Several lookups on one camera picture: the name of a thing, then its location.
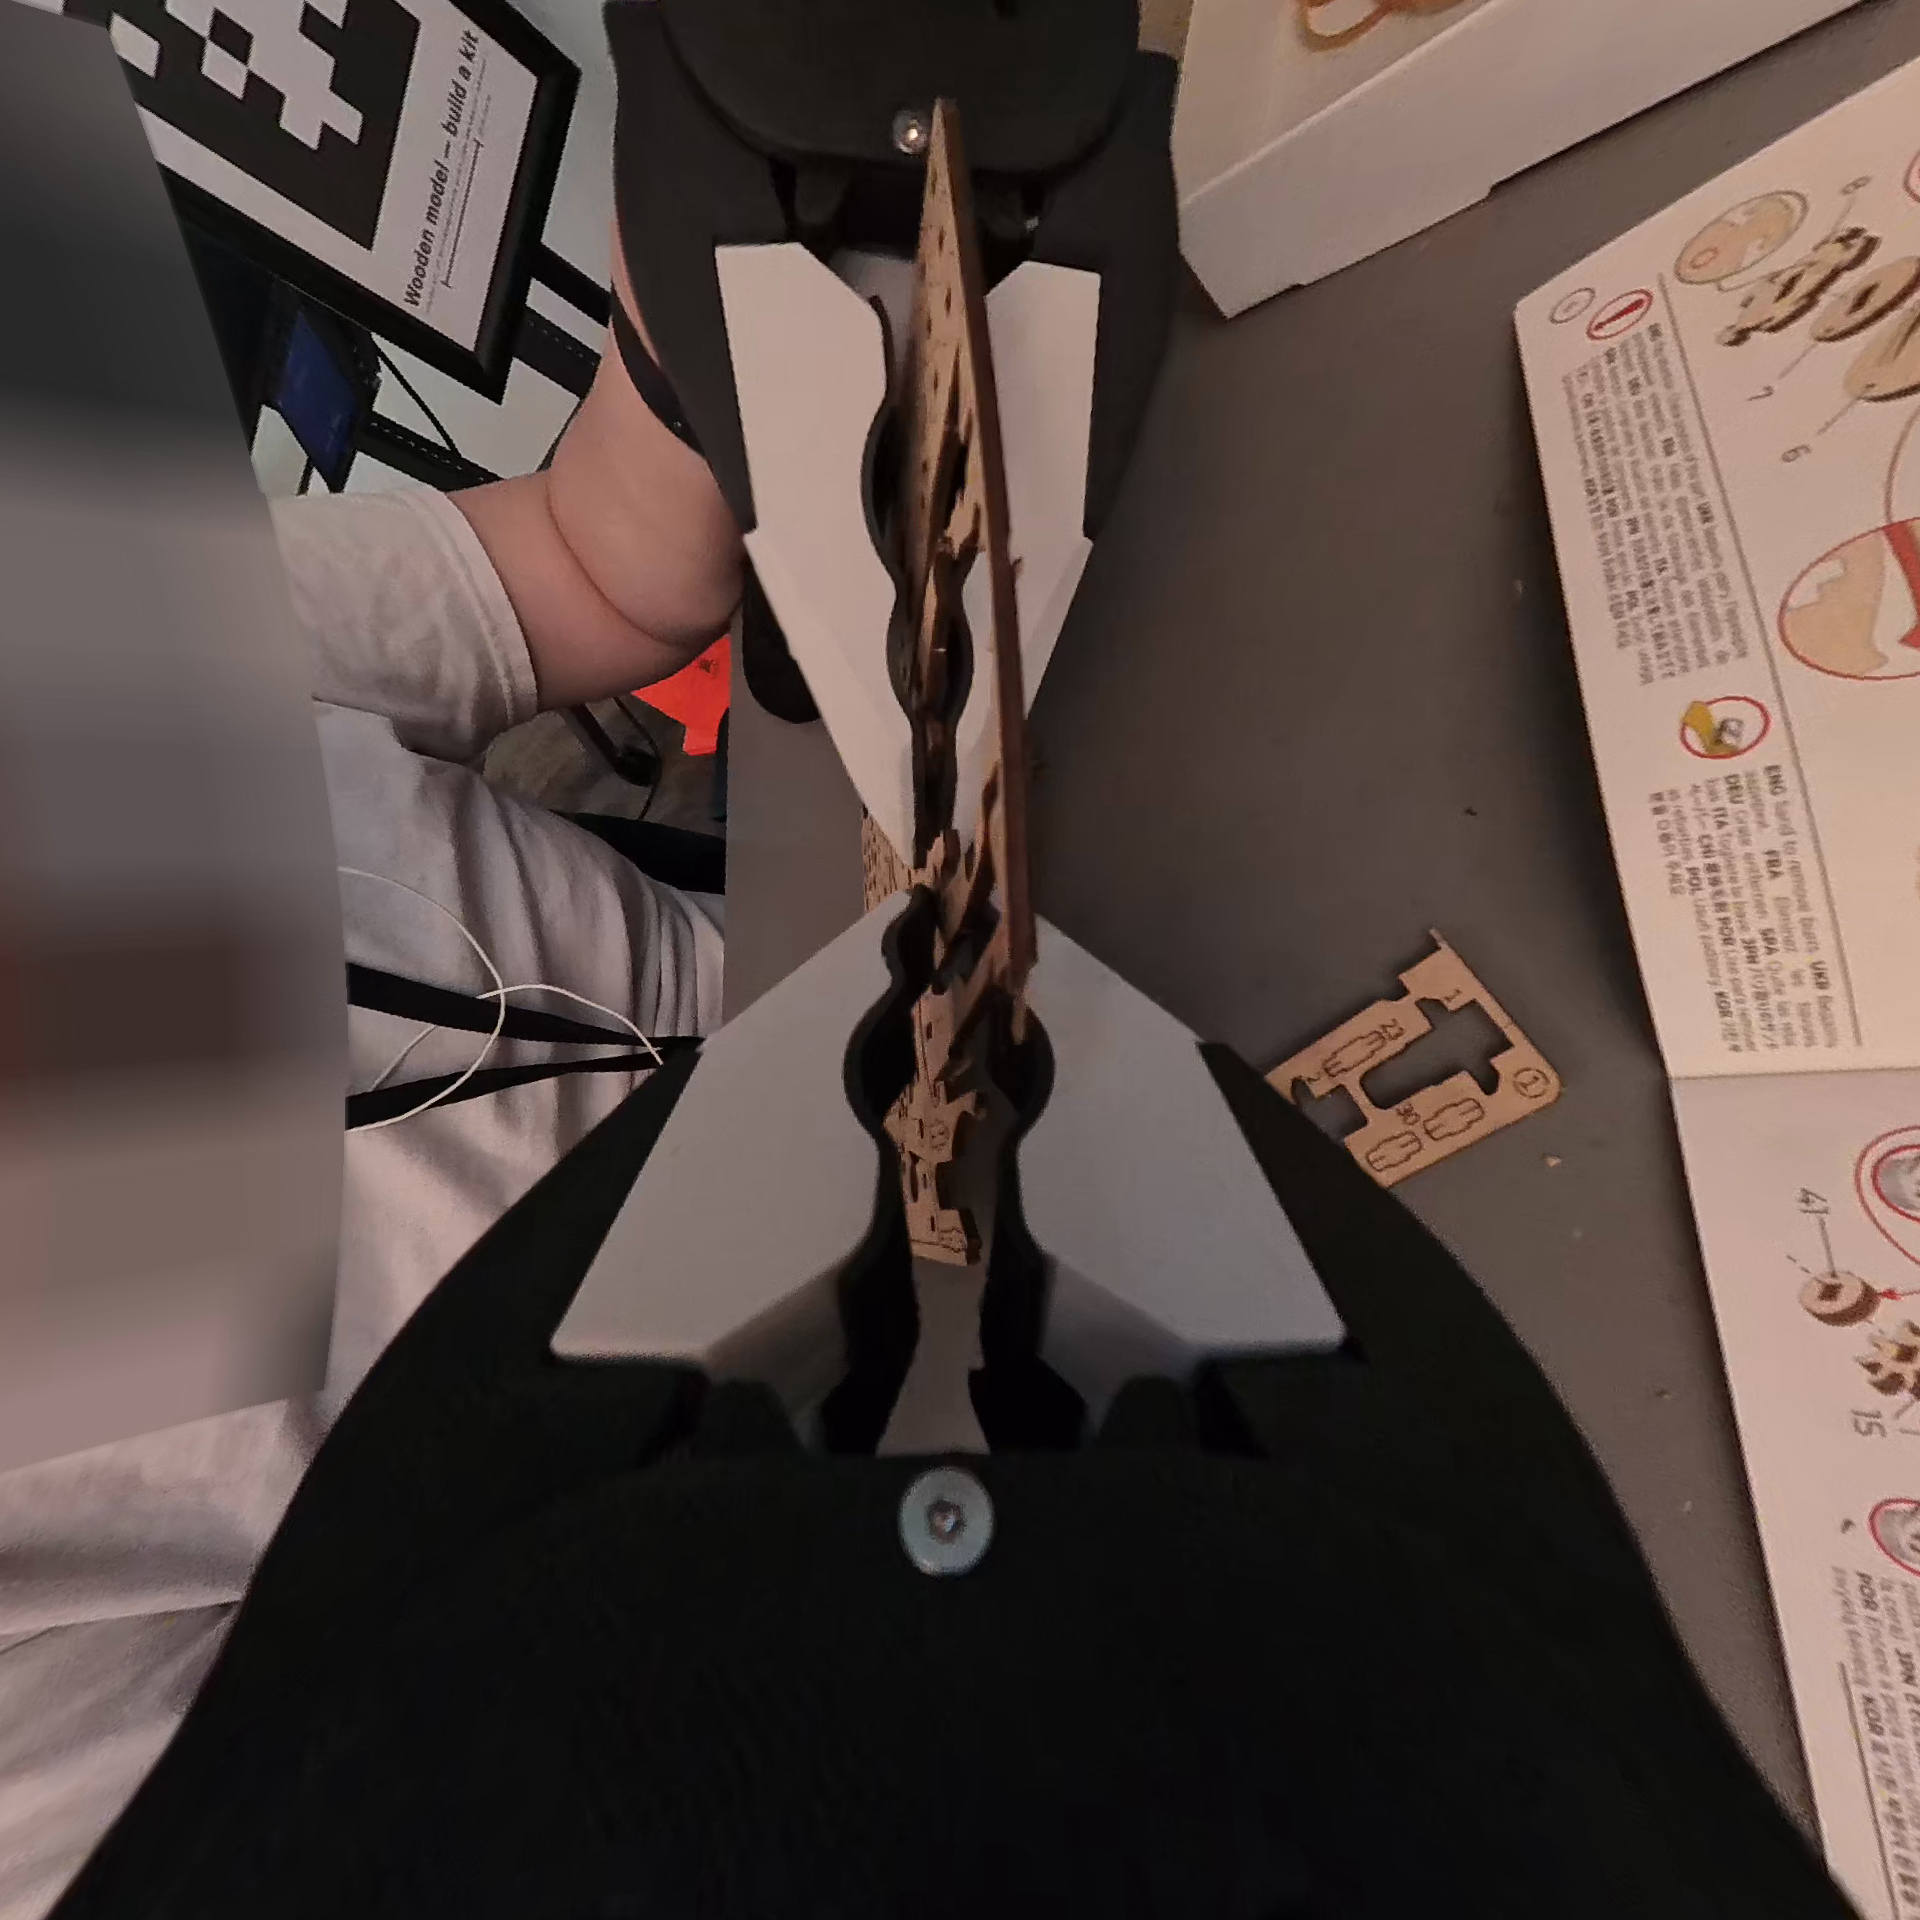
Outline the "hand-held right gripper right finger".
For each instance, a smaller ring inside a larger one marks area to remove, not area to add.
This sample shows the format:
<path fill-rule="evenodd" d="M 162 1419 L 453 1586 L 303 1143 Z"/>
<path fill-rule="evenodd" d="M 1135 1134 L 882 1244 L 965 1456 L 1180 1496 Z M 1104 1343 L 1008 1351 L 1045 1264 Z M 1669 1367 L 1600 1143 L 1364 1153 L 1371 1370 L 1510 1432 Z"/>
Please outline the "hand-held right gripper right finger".
<path fill-rule="evenodd" d="M 1096 1424 L 1142 1376 L 1335 1353 L 1347 1330 L 1199 1039 L 1038 922 L 979 1311 L 984 1427 Z"/>

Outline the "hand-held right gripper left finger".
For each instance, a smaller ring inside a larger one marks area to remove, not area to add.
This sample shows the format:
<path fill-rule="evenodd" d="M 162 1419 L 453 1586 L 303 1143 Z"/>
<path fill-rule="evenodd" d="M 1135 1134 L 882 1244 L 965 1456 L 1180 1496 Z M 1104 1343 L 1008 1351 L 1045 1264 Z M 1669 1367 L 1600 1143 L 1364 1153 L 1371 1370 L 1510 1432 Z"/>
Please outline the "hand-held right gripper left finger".
<path fill-rule="evenodd" d="M 702 1046 L 550 1340 L 766 1386 L 836 1451 L 876 1451 L 918 1343 L 895 1153 L 901 992 L 926 924 L 894 894 Z"/>

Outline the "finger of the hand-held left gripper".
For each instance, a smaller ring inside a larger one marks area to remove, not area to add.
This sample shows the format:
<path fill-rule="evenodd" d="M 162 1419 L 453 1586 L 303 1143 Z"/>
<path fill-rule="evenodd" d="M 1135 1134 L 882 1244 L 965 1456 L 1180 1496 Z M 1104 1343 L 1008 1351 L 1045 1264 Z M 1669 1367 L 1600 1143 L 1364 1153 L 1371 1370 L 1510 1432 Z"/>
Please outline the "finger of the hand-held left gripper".
<path fill-rule="evenodd" d="M 899 585 L 870 451 L 888 401 L 879 308 L 802 246 L 712 254 L 755 526 L 747 551 L 848 778 L 909 859 L 909 730 L 888 667 Z"/>
<path fill-rule="evenodd" d="M 1015 560 L 1024 703 L 1034 705 L 1093 542 L 1087 451 L 1099 276 L 1024 264 L 988 292 Z"/>

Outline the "wooden sheet with round parts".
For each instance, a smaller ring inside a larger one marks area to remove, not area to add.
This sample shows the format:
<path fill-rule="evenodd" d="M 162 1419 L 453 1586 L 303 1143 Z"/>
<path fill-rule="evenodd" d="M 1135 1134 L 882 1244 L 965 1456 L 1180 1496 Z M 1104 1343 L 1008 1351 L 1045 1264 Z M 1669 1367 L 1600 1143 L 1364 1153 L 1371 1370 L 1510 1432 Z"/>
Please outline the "wooden sheet with round parts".
<path fill-rule="evenodd" d="M 984 1118 L 980 1057 L 990 1033 L 1024 1041 L 1040 940 L 1018 560 L 957 102 L 927 107 L 922 158 L 908 313 L 882 327 L 892 368 L 874 503 L 895 566 L 886 665 L 908 727 L 908 823 L 886 838 L 908 884 L 931 894 L 933 971 L 886 1132 L 911 1255 L 963 1267 L 980 1259 L 963 1175 Z"/>

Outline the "person's left forearm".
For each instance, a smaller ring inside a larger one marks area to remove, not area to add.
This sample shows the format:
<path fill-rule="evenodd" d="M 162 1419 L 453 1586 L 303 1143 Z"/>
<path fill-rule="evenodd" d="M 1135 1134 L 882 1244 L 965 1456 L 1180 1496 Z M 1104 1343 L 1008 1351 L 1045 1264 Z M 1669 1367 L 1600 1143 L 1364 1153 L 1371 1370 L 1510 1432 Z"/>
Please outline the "person's left forearm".
<path fill-rule="evenodd" d="M 726 500 L 613 364 L 550 467 L 451 503 L 512 603 L 542 712 L 678 675 L 738 608 L 744 544 Z"/>

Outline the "orange red object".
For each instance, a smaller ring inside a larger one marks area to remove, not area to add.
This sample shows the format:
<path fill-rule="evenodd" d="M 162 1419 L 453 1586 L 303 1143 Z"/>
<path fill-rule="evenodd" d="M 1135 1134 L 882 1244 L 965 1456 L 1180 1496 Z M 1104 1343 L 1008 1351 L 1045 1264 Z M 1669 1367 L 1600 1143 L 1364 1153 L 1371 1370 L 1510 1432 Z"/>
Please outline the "orange red object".
<path fill-rule="evenodd" d="M 707 760 L 717 754 L 723 726 L 732 712 L 734 646 L 720 635 L 684 667 L 639 686 L 631 698 L 677 726 L 686 756 Z"/>

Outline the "black framed marker sign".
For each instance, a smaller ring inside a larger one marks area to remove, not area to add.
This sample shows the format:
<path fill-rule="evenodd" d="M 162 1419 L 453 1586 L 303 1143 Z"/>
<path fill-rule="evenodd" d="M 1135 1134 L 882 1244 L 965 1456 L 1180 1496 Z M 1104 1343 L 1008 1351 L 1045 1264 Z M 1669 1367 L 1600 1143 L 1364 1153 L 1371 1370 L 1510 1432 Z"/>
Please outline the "black framed marker sign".
<path fill-rule="evenodd" d="M 502 3 L 67 3 L 190 216 L 472 393 L 509 379 L 579 66 Z"/>

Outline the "white cardboard box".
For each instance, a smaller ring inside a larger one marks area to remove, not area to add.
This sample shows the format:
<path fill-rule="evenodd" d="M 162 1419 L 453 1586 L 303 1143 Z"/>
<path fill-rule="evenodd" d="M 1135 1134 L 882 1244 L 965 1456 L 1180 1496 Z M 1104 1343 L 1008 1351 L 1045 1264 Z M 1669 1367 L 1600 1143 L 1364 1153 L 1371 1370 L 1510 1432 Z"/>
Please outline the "white cardboard box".
<path fill-rule="evenodd" d="M 1416 235 L 1842 3 L 1196 3 L 1182 248 L 1234 318 Z"/>

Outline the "blue box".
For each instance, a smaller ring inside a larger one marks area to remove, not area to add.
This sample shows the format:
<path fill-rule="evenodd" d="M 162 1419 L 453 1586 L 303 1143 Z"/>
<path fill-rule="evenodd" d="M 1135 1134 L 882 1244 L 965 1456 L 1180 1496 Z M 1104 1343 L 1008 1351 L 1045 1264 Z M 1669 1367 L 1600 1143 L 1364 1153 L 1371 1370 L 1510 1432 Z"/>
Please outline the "blue box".
<path fill-rule="evenodd" d="M 352 326 L 324 307 L 298 302 L 282 332 L 270 402 L 326 492 L 343 492 L 378 385 Z"/>

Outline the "open instruction booklet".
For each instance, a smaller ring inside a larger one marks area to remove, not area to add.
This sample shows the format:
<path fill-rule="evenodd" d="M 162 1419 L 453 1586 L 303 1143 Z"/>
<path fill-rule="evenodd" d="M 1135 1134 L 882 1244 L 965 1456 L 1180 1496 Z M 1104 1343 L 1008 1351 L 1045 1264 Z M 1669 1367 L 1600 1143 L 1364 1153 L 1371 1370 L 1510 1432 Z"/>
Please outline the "open instruction booklet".
<path fill-rule="evenodd" d="M 1519 302 L 1814 1823 L 1918 1913 L 1918 65 Z"/>

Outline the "small wooden frame offcut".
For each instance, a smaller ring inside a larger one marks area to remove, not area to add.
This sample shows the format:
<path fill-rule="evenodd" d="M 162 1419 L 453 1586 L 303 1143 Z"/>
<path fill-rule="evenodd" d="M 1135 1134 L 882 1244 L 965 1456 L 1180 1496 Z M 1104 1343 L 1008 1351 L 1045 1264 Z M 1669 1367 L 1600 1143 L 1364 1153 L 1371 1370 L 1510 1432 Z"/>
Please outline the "small wooden frame offcut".
<path fill-rule="evenodd" d="M 1398 1096 L 1370 1091 L 1376 1074 L 1436 1033 L 1440 1018 L 1461 1015 L 1483 1018 L 1494 1028 L 1488 1089 L 1459 1068 Z M 1546 1114 L 1564 1092 L 1559 1072 L 1436 929 L 1429 954 L 1398 974 L 1395 996 L 1362 1007 L 1322 1041 L 1269 1068 L 1264 1081 L 1303 1114 L 1349 1102 L 1356 1124 L 1342 1143 L 1382 1188 Z"/>

